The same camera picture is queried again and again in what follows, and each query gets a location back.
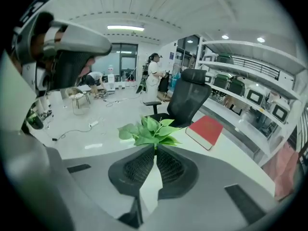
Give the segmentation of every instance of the red fabric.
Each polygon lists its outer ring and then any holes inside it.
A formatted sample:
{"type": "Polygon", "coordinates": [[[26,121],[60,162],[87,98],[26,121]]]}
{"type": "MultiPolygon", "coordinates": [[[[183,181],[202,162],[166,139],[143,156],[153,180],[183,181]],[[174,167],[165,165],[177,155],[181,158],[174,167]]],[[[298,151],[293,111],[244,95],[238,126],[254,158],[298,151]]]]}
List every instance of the red fabric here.
{"type": "Polygon", "coordinates": [[[217,120],[206,115],[192,123],[189,128],[212,145],[215,145],[223,126],[217,120]]]}
{"type": "Polygon", "coordinates": [[[275,182],[275,199],[280,200],[293,191],[293,176],[298,153],[286,142],[264,166],[263,170],[275,182]]]}

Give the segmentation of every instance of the green plant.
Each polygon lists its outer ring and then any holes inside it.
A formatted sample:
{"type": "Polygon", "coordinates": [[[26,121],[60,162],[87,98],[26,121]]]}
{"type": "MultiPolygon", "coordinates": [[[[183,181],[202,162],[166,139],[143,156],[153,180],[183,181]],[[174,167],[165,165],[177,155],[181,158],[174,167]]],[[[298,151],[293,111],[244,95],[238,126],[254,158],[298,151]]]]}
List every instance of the green plant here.
{"type": "Polygon", "coordinates": [[[129,123],[119,130],[119,138],[122,140],[128,140],[133,138],[135,140],[134,145],[141,144],[154,144],[155,149],[157,144],[176,145],[180,144],[175,138],[170,136],[179,128],[170,127],[169,125],[174,120],[165,119],[160,122],[154,120],[151,117],[141,117],[141,124],[139,122],[136,125],[129,123]]]}

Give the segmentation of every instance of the white metal shelf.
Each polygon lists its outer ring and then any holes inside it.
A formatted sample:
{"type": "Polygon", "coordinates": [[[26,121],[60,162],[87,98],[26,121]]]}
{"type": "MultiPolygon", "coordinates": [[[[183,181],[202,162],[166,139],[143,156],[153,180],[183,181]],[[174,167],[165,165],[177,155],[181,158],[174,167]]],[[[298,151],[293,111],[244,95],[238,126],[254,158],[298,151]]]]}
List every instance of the white metal shelf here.
{"type": "Polygon", "coordinates": [[[270,146],[267,138],[248,121],[243,120],[239,115],[218,102],[208,98],[203,106],[215,112],[235,126],[235,130],[247,136],[265,155],[270,156],[270,146]]]}
{"type": "Polygon", "coordinates": [[[300,100],[300,95],[296,93],[293,90],[290,90],[283,86],[279,81],[275,80],[274,78],[271,78],[263,73],[260,73],[258,71],[237,66],[233,64],[226,64],[226,63],[220,63],[220,62],[209,62],[209,61],[198,61],[198,64],[204,64],[208,66],[209,68],[224,71],[227,73],[232,73],[236,75],[243,76],[247,79],[250,79],[252,81],[255,81],[271,90],[274,90],[278,92],[280,95],[287,99],[297,99],[300,100]]]}
{"type": "Polygon", "coordinates": [[[223,89],[223,88],[220,88],[220,87],[217,87],[217,86],[214,86],[214,85],[211,85],[211,84],[208,84],[209,86],[212,87],[212,89],[215,89],[215,90],[219,90],[223,93],[226,93],[246,104],[248,104],[249,106],[253,107],[254,109],[260,111],[262,114],[264,114],[265,116],[267,116],[269,119],[271,119],[272,121],[274,121],[279,127],[283,128],[284,127],[284,124],[278,120],[276,117],[274,117],[271,113],[269,113],[268,111],[266,111],[265,109],[263,109],[262,107],[260,107],[259,105],[255,104],[254,102],[251,102],[249,101],[248,99],[240,96],[240,95],[237,95],[229,90],[226,90],[226,89],[223,89]]]}
{"type": "Polygon", "coordinates": [[[262,44],[234,40],[205,41],[201,44],[208,46],[214,53],[259,60],[293,76],[307,69],[307,65],[296,57],[262,44]]]}

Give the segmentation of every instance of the red book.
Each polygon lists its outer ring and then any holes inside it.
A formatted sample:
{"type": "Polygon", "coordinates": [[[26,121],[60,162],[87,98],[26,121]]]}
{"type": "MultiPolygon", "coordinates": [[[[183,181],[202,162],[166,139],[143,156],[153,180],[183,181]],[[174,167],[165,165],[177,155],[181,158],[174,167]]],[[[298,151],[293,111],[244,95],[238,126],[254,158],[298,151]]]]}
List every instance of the red book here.
{"type": "Polygon", "coordinates": [[[209,151],[216,144],[222,129],[217,120],[206,115],[187,127],[186,134],[209,151]]]}

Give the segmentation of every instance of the ceiling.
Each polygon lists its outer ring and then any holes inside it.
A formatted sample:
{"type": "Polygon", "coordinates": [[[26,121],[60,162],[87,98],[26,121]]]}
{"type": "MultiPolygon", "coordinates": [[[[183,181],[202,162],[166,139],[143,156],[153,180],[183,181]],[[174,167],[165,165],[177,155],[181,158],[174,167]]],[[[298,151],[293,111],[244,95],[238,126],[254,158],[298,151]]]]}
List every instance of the ceiling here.
{"type": "Polygon", "coordinates": [[[265,44],[294,54],[291,20],[274,0],[54,0],[48,10],[105,34],[112,42],[166,44],[198,34],[220,40],[267,38],[265,44]],[[143,26],[143,32],[108,30],[108,25],[143,26]]]}

